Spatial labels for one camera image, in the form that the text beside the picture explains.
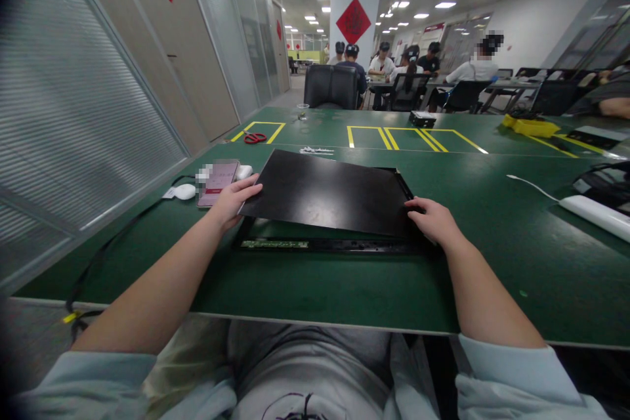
white shirt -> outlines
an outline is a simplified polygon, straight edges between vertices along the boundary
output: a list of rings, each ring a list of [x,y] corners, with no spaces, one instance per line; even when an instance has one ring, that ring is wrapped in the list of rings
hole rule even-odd
[[[337,65],[340,62],[341,61],[339,59],[337,59],[337,55],[335,54],[334,56],[330,56],[330,59],[328,60],[328,62],[326,62],[326,64],[328,66],[335,66],[335,65]]]
[[[398,74],[406,74],[406,73],[407,73],[407,67],[408,67],[408,66],[400,66],[399,68],[395,68],[395,69],[392,71],[391,75],[389,76],[389,81],[390,81],[391,83],[394,83],[394,81],[396,80],[396,76],[397,76]],[[417,74],[421,74],[421,73],[423,73],[424,71],[425,71],[425,70],[424,70],[422,67],[418,66],[418,67],[416,68],[416,70],[415,70],[415,73],[417,73]]]
[[[394,61],[392,61],[389,57],[386,57],[385,60],[381,62],[377,54],[377,56],[372,59],[372,62],[369,63],[368,71],[385,71],[385,75],[390,75],[395,68],[396,65],[394,64]]]
[[[464,62],[460,67],[455,69],[446,76],[448,83],[456,83],[462,80],[466,81],[484,81],[490,80],[499,72],[497,66],[491,60],[474,59]]]

black cap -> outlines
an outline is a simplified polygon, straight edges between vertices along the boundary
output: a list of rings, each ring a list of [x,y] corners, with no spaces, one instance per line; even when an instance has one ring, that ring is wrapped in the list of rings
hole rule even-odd
[[[359,54],[359,46],[349,44],[346,46],[346,54],[351,57],[357,57]]]

light blue sleeve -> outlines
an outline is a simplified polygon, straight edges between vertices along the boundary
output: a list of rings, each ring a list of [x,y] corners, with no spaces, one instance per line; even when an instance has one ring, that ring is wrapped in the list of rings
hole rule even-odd
[[[143,419],[141,386],[155,363],[149,354],[70,351],[13,402],[32,419]]]
[[[608,418],[593,397],[581,395],[556,352],[511,348],[459,336],[473,377],[458,375],[460,419],[480,420],[541,415],[554,418]]]

hand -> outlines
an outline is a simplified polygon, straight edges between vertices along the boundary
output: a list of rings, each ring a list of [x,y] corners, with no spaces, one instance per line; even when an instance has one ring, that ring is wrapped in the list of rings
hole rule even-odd
[[[464,238],[448,208],[436,201],[414,197],[413,200],[405,202],[405,206],[411,210],[407,213],[407,216],[413,220],[420,231],[438,242],[442,247],[445,244]],[[425,213],[413,211],[414,207],[423,209]]]
[[[262,184],[253,185],[256,179],[258,179],[258,174],[233,182],[221,190],[219,199],[208,212],[208,216],[217,219],[224,233],[235,227],[240,221],[241,216],[236,213],[240,210],[243,202],[263,189]]]

black box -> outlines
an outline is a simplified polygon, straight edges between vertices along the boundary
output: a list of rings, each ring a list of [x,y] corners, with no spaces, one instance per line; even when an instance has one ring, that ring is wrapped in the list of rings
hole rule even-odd
[[[435,126],[436,116],[428,112],[412,111],[409,114],[409,121],[418,128],[433,128]]]

